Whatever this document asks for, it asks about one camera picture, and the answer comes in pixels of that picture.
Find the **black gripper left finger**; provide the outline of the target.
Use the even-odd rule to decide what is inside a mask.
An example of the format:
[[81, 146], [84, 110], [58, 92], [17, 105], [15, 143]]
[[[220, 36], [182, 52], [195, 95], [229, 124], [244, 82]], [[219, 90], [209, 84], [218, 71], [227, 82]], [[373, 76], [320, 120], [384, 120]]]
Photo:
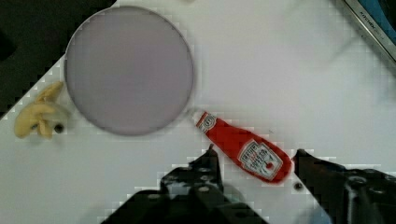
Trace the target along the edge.
[[157, 190], [140, 190], [101, 224], [268, 224], [224, 194], [218, 153], [210, 147], [165, 175]]

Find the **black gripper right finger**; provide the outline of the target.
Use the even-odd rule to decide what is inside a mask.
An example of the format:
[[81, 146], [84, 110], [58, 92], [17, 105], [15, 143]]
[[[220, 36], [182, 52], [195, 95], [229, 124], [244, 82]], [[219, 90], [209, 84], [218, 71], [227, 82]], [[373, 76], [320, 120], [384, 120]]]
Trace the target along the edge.
[[299, 149], [294, 173], [332, 224], [396, 224], [396, 182], [376, 169], [347, 169]]

